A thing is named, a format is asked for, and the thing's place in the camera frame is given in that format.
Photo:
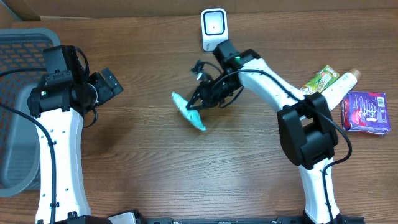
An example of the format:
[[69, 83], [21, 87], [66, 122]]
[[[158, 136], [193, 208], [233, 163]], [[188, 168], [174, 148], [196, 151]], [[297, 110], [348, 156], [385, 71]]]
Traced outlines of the teal snack pouch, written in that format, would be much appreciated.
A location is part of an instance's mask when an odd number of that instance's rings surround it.
[[186, 106], [188, 105], [188, 101], [185, 100], [181, 95], [176, 92], [172, 92], [171, 97], [176, 107], [181, 112], [182, 116], [195, 128], [200, 131], [205, 131], [206, 127], [203, 124], [200, 114], [197, 110], [188, 110]]

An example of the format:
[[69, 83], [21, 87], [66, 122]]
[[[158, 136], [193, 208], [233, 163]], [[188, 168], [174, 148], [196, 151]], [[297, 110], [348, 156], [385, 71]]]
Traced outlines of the green drink carton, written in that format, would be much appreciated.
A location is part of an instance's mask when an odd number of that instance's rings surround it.
[[308, 95], [311, 95], [315, 92], [321, 93], [332, 83], [334, 83], [339, 76], [340, 74], [338, 72], [332, 69], [329, 65], [326, 65], [310, 81], [304, 84], [300, 90]]

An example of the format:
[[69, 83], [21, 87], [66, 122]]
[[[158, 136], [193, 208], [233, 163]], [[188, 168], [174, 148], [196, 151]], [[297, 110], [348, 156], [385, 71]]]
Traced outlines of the white tube gold cap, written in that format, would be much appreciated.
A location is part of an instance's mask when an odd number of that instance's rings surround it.
[[341, 103], [348, 92], [355, 87], [360, 78], [361, 72], [357, 69], [352, 69], [351, 71], [344, 73], [339, 77], [339, 79], [321, 92], [327, 101], [330, 111]]

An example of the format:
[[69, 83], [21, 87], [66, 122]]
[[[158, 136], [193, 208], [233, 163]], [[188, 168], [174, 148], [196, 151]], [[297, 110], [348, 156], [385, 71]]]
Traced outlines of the purple snack package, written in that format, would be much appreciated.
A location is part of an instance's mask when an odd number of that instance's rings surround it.
[[350, 91], [341, 102], [341, 115], [348, 132], [383, 135], [391, 130], [385, 93]]

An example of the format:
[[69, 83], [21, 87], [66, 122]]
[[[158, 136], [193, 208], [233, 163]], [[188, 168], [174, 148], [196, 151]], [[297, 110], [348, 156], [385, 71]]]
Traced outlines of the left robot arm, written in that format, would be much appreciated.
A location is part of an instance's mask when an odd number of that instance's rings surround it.
[[43, 51], [47, 73], [28, 98], [40, 149], [36, 223], [109, 223], [94, 217], [86, 199], [81, 161], [85, 115], [123, 91], [110, 69], [91, 73], [72, 45]]

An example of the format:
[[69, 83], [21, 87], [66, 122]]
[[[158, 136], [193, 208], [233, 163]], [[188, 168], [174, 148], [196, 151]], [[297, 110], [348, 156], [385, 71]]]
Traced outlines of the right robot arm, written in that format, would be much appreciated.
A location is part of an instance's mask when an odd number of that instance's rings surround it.
[[205, 71], [208, 62], [198, 60], [190, 70], [199, 85], [189, 100], [178, 108], [194, 127], [204, 131], [199, 112], [229, 104], [244, 89], [251, 90], [277, 114], [279, 139], [288, 160], [299, 168], [305, 194], [304, 218], [309, 223], [336, 223], [340, 210], [336, 206], [331, 169], [337, 134], [341, 128], [333, 121], [329, 98], [321, 93], [305, 94], [287, 83], [269, 68], [253, 49], [237, 51], [226, 40], [218, 44], [213, 55], [219, 73], [213, 78]]

